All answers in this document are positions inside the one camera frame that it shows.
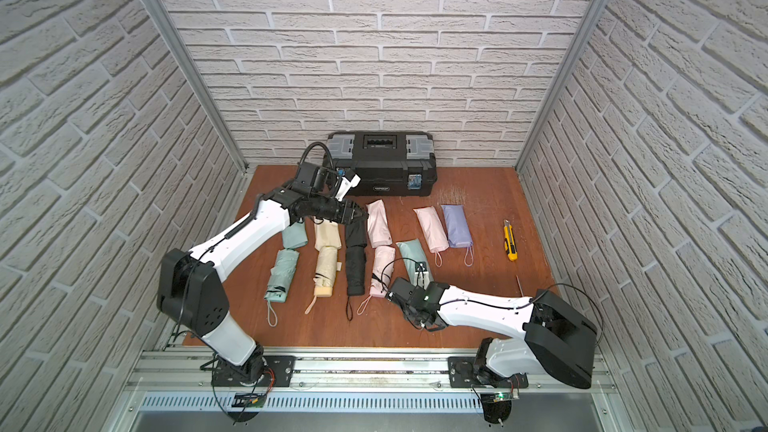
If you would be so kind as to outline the cream umbrella sleeve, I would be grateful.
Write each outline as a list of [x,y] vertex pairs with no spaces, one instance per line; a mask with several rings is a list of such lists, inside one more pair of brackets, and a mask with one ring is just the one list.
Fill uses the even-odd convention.
[[317,251],[326,247],[339,250],[342,247],[338,224],[323,220],[314,224],[315,249]]

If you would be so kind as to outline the black umbrella sleeve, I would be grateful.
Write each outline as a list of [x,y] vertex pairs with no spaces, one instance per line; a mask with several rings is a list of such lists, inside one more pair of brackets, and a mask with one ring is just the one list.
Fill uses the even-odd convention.
[[368,245],[367,213],[364,210],[355,210],[352,218],[345,225],[345,244],[347,248],[365,248]]

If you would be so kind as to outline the mint green sleeved umbrella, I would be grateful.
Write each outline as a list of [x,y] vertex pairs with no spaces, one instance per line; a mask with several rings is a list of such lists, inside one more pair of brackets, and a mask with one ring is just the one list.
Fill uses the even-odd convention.
[[427,256],[418,239],[397,243],[412,285],[426,289],[432,281]]

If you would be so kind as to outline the cream sleeved umbrella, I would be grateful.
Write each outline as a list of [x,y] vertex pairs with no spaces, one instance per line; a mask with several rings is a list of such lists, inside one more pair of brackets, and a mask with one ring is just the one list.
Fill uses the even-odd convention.
[[318,298],[328,298],[333,295],[336,277],[340,270],[339,250],[331,246],[321,247],[318,252],[318,260],[313,278],[313,299],[307,306],[304,312],[305,315],[312,311]]

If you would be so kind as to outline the black sleeved umbrella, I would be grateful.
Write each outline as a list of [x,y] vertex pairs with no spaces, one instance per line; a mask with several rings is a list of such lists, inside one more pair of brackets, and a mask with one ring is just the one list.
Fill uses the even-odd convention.
[[347,279],[347,301],[345,315],[353,320],[351,298],[362,296],[365,292],[366,252],[364,246],[348,246],[345,251],[345,273]]

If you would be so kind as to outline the light pink sleeved umbrella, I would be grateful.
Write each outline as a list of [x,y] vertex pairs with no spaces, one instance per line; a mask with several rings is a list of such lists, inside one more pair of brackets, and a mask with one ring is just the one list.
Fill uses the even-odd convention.
[[438,213],[433,206],[416,208],[414,212],[420,223],[427,247],[434,255],[435,265],[441,267],[443,265],[442,253],[449,248],[449,243]]

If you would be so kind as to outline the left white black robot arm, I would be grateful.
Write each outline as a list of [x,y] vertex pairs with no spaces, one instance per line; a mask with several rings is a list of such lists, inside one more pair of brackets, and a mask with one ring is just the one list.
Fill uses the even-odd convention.
[[305,217],[348,226],[363,225],[367,213],[350,199],[278,187],[207,242],[171,249],[161,260],[157,308],[210,347],[237,383],[256,384],[266,362],[263,347],[233,318],[223,283],[255,250]]

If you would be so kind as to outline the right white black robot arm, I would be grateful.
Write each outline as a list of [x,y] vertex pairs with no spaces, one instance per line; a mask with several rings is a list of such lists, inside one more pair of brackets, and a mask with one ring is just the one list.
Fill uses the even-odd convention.
[[470,327],[497,335],[481,341],[472,361],[452,366],[461,388],[522,389],[531,374],[547,374],[576,389],[591,387],[598,328],[551,290],[501,297],[439,282],[419,287],[398,278],[386,298],[416,328]]

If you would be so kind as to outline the black plastic toolbox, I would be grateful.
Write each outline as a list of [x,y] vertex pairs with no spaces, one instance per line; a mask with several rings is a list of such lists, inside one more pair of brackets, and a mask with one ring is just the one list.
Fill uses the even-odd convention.
[[334,132],[326,145],[337,167],[360,177],[351,196],[426,197],[438,180],[433,136],[426,132]]

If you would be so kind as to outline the lavender sleeved umbrella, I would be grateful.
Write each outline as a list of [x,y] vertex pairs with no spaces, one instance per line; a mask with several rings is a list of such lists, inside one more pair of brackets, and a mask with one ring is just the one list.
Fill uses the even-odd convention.
[[458,204],[443,204],[441,209],[449,246],[453,249],[463,249],[465,251],[464,265],[471,267],[474,264],[474,242],[464,207]]

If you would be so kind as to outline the yellow black screwdriver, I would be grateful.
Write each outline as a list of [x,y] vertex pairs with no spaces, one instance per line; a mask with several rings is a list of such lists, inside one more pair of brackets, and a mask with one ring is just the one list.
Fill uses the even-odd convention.
[[522,288],[522,283],[521,283],[521,280],[520,280],[519,276],[517,276],[517,275],[516,275],[516,282],[517,282],[517,285],[518,285],[518,290],[520,292],[520,296],[524,297],[525,293],[524,293],[523,288]]

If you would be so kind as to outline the yellow utility knife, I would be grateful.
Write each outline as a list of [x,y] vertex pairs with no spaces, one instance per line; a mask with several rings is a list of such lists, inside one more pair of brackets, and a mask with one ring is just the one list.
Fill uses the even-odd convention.
[[509,220],[503,221],[504,247],[509,261],[514,262],[518,259],[518,251],[515,243],[514,232]]

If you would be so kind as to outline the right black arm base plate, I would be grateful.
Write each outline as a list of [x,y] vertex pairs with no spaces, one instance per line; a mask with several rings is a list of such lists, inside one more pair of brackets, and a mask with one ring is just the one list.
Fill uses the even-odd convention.
[[451,356],[447,359],[448,375],[452,388],[514,388],[529,387],[528,376],[517,373],[510,377],[502,377],[491,371],[481,358]]

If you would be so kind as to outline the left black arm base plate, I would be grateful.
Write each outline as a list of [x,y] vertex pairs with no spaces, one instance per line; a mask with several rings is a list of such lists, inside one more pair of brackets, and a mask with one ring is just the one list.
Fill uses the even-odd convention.
[[217,357],[211,383],[214,387],[288,387],[295,363],[296,357],[291,355],[257,355],[239,366]]

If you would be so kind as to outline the aluminium mounting rail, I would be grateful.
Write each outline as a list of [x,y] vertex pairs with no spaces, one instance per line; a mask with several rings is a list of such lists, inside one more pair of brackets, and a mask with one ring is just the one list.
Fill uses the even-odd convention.
[[202,347],[144,352],[134,365],[121,400],[126,412],[478,412],[484,399],[517,401],[525,396],[588,396],[607,413],[617,393],[601,358],[592,385],[576,389],[547,374],[529,375],[529,387],[452,388],[447,359],[474,358],[469,349],[365,349],[272,347],[266,355],[296,357],[288,387],[214,387],[212,355]]

